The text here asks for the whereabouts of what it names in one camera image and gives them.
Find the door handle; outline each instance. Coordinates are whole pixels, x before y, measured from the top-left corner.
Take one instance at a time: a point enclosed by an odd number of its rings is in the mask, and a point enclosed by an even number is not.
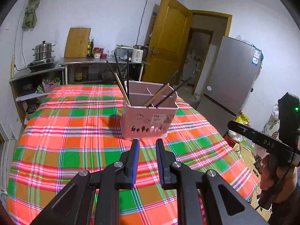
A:
[[[149,53],[149,57],[152,57],[152,55],[153,55],[153,56],[156,56],[157,53],[159,53],[159,51],[155,51],[155,50],[154,50],[154,46],[152,46],[152,49],[151,49],[151,51],[150,51],[150,53]]]

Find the white wall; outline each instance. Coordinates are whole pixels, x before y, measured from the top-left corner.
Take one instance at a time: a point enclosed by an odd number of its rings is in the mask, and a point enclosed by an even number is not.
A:
[[[229,36],[241,35],[262,50],[262,70],[243,109],[254,128],[262,130],[274,104],[286,92],[300,96],[300,31],[289,14],[250,0],[184,0],[183,4],[232,14]]]
[[[202,15],[193,16],[191,27],[201,28],[201,29],[214,32],[212,35],[207,57],[204,62],[204,66],[195,89],[195,94],[201,95],[204,88],[206,87],[206,84],[210,78],[214,63],[216,61],[219,52],[223,35],[225,34],[226,26],[227,26],[227,19],[202,16]]]
[[[140,44],[145,41],[154,4],[160,4],[160,1],[148,0],[138,41]],[[114,49],[116,44],[134,45],[145,2],[146,0],[40,0],[36,11],[37,24],[23,34],[26,65],[34,60],[32,48],[43,40],[56,44],[53,48],[56,60],[63,57],[69,29],[75,26],[91,27],[91,38],[94,38],[95,46],[103,46],[106,50]],[[19,135],[21,122],[8,81],[17,22],[19,15],[24,13],[23,6],[26,4],[27,0],[18,0],[0,27],[0,121],[6,121],[16,137]],[[19,69],[24,67],[21,52],[22,22],[23,14],[16,39],[15,64]]]
[[[154,4],[148,0],[138,43],[144,44]],[[56,60],[64,56],[70,27],[91,28],[95,47],[113,50],[116,44],[135,45],[146,0],[40,0],[37,24],[24,32],[23,52],[26,63],[34,58],[32,48],[43,40],[56,44]]]
[[[14,103],[9,80],[11,78],[11,60],[14,54],[17,24],[20,14],[25,9],[25,1],[26,0],[17,1],[0,27],[0,121],[3,122],[8,132],[13,132],[16,138],[19,136],[22,124]],[[16,47],[20,47],[20,38],[22,37],[20,27],[22,26],[22,21],[23,19],[21,17],[20,26],[17,32]]]

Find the metal screw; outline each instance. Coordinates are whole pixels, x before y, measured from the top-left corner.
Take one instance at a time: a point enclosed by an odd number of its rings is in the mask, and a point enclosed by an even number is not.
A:
[[[215,175],[217,175],[215,170],[208,170],[207,171],[208,176],[214,177]]]
[[[81,170],[81,171],[79,172],[79,175],[82,176],[82,177],[86,176],[87,174],[88,174],[88,171],[87,171],[87,170]]]
[[[173,167],[181,167],[181,163],[180,162],[173,162],[172,166]]]
[[[123,162],[115,162],[114,164],[113,164],[115,167],[121,167],[121,166],[123,166]]]

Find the electrical wire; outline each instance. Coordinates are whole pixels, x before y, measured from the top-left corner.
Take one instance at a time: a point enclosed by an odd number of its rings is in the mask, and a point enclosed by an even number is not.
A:
[[[24,58],[24,54],[23,54],[23,35],[24,35],[24,30],[22,30],[21,50],[22,50],[22,56],[23,56],[24,64],[25,64],[25,67],[26,67],[26,62],[25,62],[25,58]]]
[[[138,41],[139,36],[140,36],[140,30],[141,30],[141,26],[142,26],[143,17],[144,17],[144,13],[145,13],[145,10],[146,10],[147,2],[148,2],[148,0],[146,0],[145,7],[144,7],[144,10],[143,10],[143,14],[142,14],[142,18],[141,18],[141,23],[139,25],[139,33],[137,34],[137,39],[136,39],[136,45],[137,45],[137,41]]]
[[[16,65],[15,65],[15,68],[16,68],[17,71],[22,71],[22,70],[27,69],[27,68],[23,68],[23,69],[18,70]]]
[[[22,11],[20,13],[20,16],[19,16],[19,19],[18,19],[18,24],[17,24],[17,29],[16,29],[16,34],[15,34],[15,42],[14,42],[14,46],[13,46],[13,55],[15,56],[15,52],[16,52],[16,40],[17,40],[17,32],[18,32],[18,28],[19,28],[19,24],[20,24],[20,19],[21,19],[21,16],[23,14],[23,10],[24,8],[26,7],[27,5],[27,2],[24,2],[24,5],[23,5],[23,8],[22,8]],[[22,55],[23,55],[23,29],[22,29],[22,44],[21,44],[21,47],[22,47]]]

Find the sticker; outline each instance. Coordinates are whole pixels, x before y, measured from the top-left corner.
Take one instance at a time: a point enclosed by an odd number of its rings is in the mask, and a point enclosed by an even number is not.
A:
[[[174,118],[174,115],[167,115],[164,122],[165,124],[170,124]]]
[[[255,65],[255,66],[257,66],[257,64],[258,64],[258,59],[255,58],[255,57],[253,57],[253,59],[252,59],[252,64]]]
[[[260,51],[259,50],[255,49],[254,57],[259,59],[259,57],[260,57]]]
[[[143,117],[144,116],[142,114],[138,114],[138,115],[136,115],[135,119],[139,120],[139,119],[143,119]]]
[[[165,114],[160,114],[160,115],[153,115],[153,118],[152,118],[152,121],[151,123],[152,124],[155,124],[155,123],[163,123],[164,120],[166,118],[166,115]]]

